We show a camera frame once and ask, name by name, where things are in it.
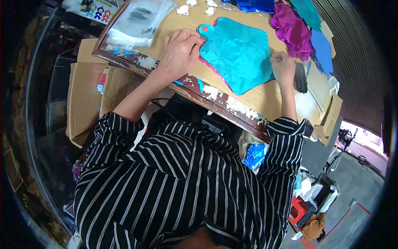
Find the white plastic clip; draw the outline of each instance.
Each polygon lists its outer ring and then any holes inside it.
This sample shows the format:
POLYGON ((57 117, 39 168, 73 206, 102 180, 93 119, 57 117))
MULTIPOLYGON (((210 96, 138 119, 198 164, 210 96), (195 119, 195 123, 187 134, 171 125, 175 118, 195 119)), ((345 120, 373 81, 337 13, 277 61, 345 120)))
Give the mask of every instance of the white plastic clip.
POLYGON ((198 2, 196 0, 187 0, 186 3, 188 5, 191 5, 191 7, 192 7, 192 6, 196 5, 198 2))
POLYGON ((213 0, 206 0, 208 7, 217 7, 217 4, 213 0))
POLYGON ((207 10, 205 10, 205 13, 207 14, 207 16, 212 16, 215 10, 216 9, 214 9, 213 7, 209 7, 207 10))
POLYGON ((188 9, 189 9, 188 5, 183 5, 183 6, 181 6, 181 7, 179 7, 177 9, 177 14, 187 16, 188 15, 188 9))

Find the plastic stool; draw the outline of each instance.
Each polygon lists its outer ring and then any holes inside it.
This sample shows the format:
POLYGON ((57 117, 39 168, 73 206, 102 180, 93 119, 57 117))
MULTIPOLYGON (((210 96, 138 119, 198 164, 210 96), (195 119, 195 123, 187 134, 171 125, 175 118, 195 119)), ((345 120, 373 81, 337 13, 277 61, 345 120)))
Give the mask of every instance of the plastic stool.
POLYGON ((293 224, 297 222, 307 213, 308 208, 305 201, 301 197, 294 197, 292 200, 292 208, 290 210, 289 221, 293 224))

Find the person's left hand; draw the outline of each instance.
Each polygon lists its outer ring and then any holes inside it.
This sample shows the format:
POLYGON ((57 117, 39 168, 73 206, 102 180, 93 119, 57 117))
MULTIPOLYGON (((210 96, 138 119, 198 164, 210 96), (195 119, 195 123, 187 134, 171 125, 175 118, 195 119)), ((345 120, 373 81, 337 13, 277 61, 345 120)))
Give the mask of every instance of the person's left hand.
POLYGON ((165 56, 156 70, 169 84, 195 66, 203 42, 200 35, 192 29, 177 30, 171 37, 167 36, 165 42, 165 56))

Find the person's right hand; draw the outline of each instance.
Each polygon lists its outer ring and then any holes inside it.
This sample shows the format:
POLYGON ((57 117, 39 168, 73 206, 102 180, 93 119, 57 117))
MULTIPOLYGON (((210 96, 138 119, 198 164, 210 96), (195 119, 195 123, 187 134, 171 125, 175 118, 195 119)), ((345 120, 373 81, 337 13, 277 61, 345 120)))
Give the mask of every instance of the person's right hand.
POLYGON ((167 36, 165 42, 165 56, 156 70, 169 84, 195 66, 203 42, 200 35, 192 29, 177 30, 171 37, 167 36))
POLYGON ((285 52, 276 52, 269 59, 272 71, 280 88, 283 90, 293 89, 296 72, 296 64, 292 57, 285 52))

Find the black and white striped shirt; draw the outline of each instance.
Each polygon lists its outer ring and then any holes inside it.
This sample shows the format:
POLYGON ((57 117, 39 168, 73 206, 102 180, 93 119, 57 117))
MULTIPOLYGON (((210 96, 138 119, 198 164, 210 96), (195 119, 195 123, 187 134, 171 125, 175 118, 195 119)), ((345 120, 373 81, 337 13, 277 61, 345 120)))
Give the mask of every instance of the black and white striped shirt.
POLYGON ((300 125, 278 118, 257 175, 222 137, 170 123, 130 152, 142 121, 108 113, 75 190, 77 231, 88 248, 173 247, 205 225, 216 244, 279 248, 301 163, 300 125))

